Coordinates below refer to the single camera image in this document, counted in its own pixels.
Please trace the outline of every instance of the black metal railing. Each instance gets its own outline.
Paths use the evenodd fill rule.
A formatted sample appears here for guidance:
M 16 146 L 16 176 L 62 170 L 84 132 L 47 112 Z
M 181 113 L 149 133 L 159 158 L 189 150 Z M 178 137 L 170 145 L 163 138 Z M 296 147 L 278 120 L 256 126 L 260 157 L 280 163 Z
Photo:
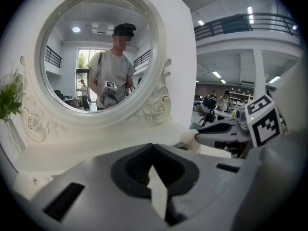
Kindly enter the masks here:
M 148 61 L 150 59 L 150 56 L 151 56 L 151 50 L 148 50 L 145 54 L 143 54 L 141 57 L 137 58 L 137 60 L 134 61 L 135 67 Z
M 48 45 L 45 51 L 45 61 L 60 68 L 62 57 L 54 52 Z
M 253 13 L 236 14 L 208 22 L 203 26 L 194 29 L 196 41 L 213 37 L 216 35 L 245 32 L 245 31 L 277 31 L 291 36 L 298 36 L 298 32 L 293 29 L 296 25 L 294 19 L 281 14 L 273 13 Z

